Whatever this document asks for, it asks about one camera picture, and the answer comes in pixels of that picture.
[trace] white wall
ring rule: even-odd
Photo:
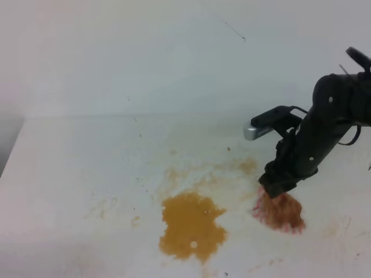
[[[0,112],[309,107],[318,78],[340,72],[339,63],[359,69],[346,48],[371,55],[370,8],[367,0],[0,1]]]

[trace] black cable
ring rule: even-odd
[[[299,106],[291,106],[291,108],[292,108],[292,109],[299,110],[299,111],[301,111],[301,112],[303,112],[303,113],[305,113],[305,114],[308,114],[308,111],[307,111],[307,110],[304,110],[304,109],[302,109],[302,108],[299,107]]]
[[[302,109],[301,107],[299,106],[291,106],[292,109],[296,109],[296,110],[299,110],[305,114],[308,113],[308,111]],[[359,138],[359,135],[361,135],[361,126],[360,125],[357,125],[357,132],[355,133],[354,135],[354,138],[352,139],[352,141],[350,141],[349,143],[338,143],[339,145],[342,145],[342,146],[350,146],[350,145],[353,145],[354,143],[356,143],[356,141],[358,140]]]
[[[339,142],[338,144],[343,145],[343,146],[353,145],[358,140],[360,134],[361,134],[361,126],[357,125],[357,132],[355,133],[354,138],[352,139],[352,141],[350,141],[349,143],[340,143]]]

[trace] liquid puddle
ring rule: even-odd
[[[162,220],[168,227],[160,237],[159,248],[176,259],[195,255],[205,263],[226,240],[227,232],[215,219],[225,213],[209,197],[184,192],[162,202]]]

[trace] white table surface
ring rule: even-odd
[[[293,236],[262,226],[249,214],[254,198],[241,197],[255,192],[279,140],[271,133],[245,141],[246,120],[223,114],[26,121],[0,179],[0,276],[369,277],[370,132],[364,129],[354,146],[335,147],[319,173],[292,191],[307,223]],[[249,175],[208,166],[246,158],[258,165]],[[174,185],[165,177],[169,169],[190,175]],[[203,193],[226,209],[217,223],[227,241],[203,265],[163,254],[162,198],[210,173],[223,182]]]

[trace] black robotic arm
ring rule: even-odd
[[[283,137],[276,145],[276,158],[265,166],[259,179],[271,198],[316,174],[317,166],[350,127],[358,127],[356,141],[361,126],[371,125],[371,59],[352,47],[347,53],[364,72],[322,77],[314,87],[313,105],[304,119],[291,114],[300,108],[278,106],[244,127],[248,140],[271,130]]]

